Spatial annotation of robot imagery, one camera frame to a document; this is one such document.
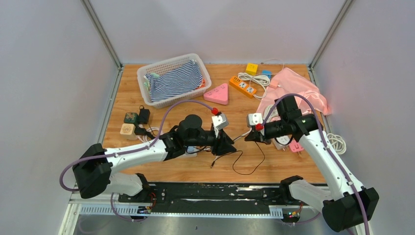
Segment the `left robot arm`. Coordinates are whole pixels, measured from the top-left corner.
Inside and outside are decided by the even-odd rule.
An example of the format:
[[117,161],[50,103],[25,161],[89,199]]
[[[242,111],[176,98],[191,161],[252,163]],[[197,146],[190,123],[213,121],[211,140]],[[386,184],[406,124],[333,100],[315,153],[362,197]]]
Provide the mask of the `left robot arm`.
[[158,139],[141,144],[103,148],[91,145],[72,166],[81,198],[89,199],[102,193],[120,193],[145,202],[150,189],[143,174],[124,174],[123,170],[151,162],[164,162],[190,157],[189,147],[209,147],[215,156],[236,151],[234,141],[226,134],[224,114],[213,116],[210,130],[202,128],[198,115],[188,115]]

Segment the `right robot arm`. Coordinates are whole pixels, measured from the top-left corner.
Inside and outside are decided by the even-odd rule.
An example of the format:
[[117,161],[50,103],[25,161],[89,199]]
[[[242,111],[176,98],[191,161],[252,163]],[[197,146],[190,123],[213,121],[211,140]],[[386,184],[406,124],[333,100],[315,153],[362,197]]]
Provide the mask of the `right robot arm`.
[[332,144],[327,139],[317,114],[304,115],[295,100],[299,97],[309,107],[310,101],[297,94],[287,94],[275,100],[272,109],[280,117],[268,121],[260,113],[247,115],[247,126],[251,132],[245,141],[269,144],[272,139],[290,135],[310,155],[324,177],[329,190],[314,186],[296,175],[280,182],[279,197],[285,204],[301,201],[323,215],[329,228],[340,232],[363,225],[365,234],[370,234],[371,220],[379,194],[375,188],[367,188],[348,169]]

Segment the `white power strip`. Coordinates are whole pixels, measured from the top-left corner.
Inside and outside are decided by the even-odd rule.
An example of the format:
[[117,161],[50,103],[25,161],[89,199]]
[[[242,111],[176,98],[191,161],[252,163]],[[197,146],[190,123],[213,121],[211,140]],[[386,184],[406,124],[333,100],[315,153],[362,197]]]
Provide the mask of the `white power strip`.
[[195,147],[189,146],[186,149],[185,157],[196,157],[197,156],[197,149]]

